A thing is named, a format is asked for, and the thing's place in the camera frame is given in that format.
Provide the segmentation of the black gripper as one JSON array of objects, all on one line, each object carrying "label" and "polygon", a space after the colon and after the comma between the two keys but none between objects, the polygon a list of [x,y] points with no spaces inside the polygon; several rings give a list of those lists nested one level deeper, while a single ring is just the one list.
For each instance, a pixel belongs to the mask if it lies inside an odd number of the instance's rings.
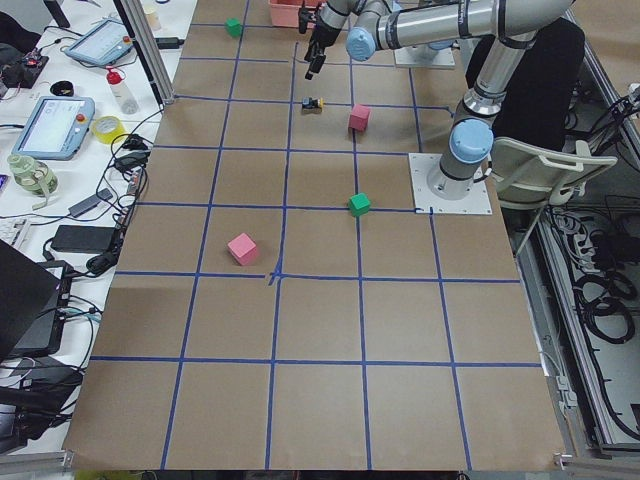
[{"label": "black gripper", "polygon": [[308,50],[304,60],[309,61],[306,80],[312,80],[320,73],[325,62],[325,55],[316,55],[320,50],[324,50],[335,44],[348,16],[333,9],[320,9],[316,15],[316,23],[309,41]]}]

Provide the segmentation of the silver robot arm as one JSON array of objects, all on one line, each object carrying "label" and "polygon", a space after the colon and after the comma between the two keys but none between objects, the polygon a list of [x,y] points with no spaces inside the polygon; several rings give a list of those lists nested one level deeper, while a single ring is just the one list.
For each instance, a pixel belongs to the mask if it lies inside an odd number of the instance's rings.
[{"label": "silver robot arm", "polygon": [[304,57],[312,79],[325,62],[350,16],[346,50],[357,61],[375,52],[492,35],[495,40],[473,85],[458,103],[448,146],[426,180],[445,200],[465,198],[474,175],[489,155],[491,124],[500,112],[506,89],[539,30],[565,14],[568,1],[480,0],[426,3],[402,9],[389,1],[326,1],[316,11],[298,10],[298,30],[309,33]]}]

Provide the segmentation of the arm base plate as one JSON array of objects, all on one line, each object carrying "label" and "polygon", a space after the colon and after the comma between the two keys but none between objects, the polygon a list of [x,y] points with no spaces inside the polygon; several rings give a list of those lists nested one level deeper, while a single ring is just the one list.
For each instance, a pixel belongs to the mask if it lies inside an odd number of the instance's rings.
[{"label": "arm base plate", "polygon": [[409,153],[409,171],[418,214],[491,215],[486,181],[478,168],[471,179],[453,180],[440,168],[441,154]]}]

